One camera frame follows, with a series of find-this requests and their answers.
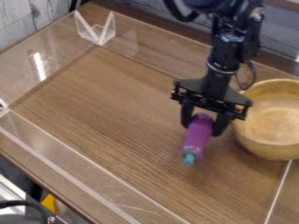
purple object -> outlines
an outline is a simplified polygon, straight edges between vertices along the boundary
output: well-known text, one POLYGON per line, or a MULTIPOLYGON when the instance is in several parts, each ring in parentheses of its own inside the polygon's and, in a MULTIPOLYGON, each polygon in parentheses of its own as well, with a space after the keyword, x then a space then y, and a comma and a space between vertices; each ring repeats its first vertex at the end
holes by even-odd
POLYGON ((194 116, 189 126, 187 140, 182 148, 186 166, 193 166, 195 160, 203 158, 205 146, 213 135, 213 126, 214 121, 209 115, 199 113, 194 116))

wooden bowl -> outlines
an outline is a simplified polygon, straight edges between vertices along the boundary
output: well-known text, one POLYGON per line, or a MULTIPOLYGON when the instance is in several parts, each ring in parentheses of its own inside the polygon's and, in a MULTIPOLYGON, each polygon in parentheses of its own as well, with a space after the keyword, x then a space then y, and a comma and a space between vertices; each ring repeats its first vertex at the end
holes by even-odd
POLYGON ((299 80, 266 80, 242 94, 255 105, 233 123, 241 144, 266 159, 299 158, 299 80))

wooden table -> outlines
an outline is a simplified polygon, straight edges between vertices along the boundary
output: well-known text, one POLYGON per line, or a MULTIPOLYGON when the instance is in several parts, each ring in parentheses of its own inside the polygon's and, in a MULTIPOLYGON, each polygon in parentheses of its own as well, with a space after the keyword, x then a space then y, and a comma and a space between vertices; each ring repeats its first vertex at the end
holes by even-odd
MULTIPOLYGON (((94 18, 106 10, 88 3, 82 11, 94 18)), ((290 77, 257 66, 261 80, 290 77)), ((92 46, 14 110, 190 223, 263 223, 286 163, 247 153, 229 129, 211 139, 203 161, 183 167, 186 129, 181 106, 170 100, 172 82, 148 66, 92 46)), ((4 136, 2 147, 3 155, 92 222, 124 223, 118 217, 111 221, 111 211, 4 136)), ((84 169, 74 161, 70 172, 80 175, 84 169)), ((98 189, 98 176, 90 185, 98 189)))

teal cap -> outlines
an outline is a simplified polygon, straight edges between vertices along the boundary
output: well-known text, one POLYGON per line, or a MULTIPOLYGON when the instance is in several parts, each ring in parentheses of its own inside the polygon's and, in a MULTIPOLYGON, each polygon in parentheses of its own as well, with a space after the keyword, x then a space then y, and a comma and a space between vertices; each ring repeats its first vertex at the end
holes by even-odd
POLYGON ((193 167, 197 160, 197 156, 193 153, 187 153, 185 156, 183 164, 187 167, 193 167))

black mount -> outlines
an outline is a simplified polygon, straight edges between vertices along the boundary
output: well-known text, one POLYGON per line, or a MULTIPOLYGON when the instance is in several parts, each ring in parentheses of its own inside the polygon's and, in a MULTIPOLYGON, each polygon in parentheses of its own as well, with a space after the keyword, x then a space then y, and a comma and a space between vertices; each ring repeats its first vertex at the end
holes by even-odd
POLYGON ((213 51, 209 72, 202 79, 177 80, 172 99, 182 104, 182 125, 189 128, 194 107, 218 113, 214 136, 219 136, 235 119, 245 120, 253 101, 230 87, 239 64, 258 56, 263 21, 262 1, 250 1, 246 9, 234 12, 234 21, 221 14, 213 19, 213 51))

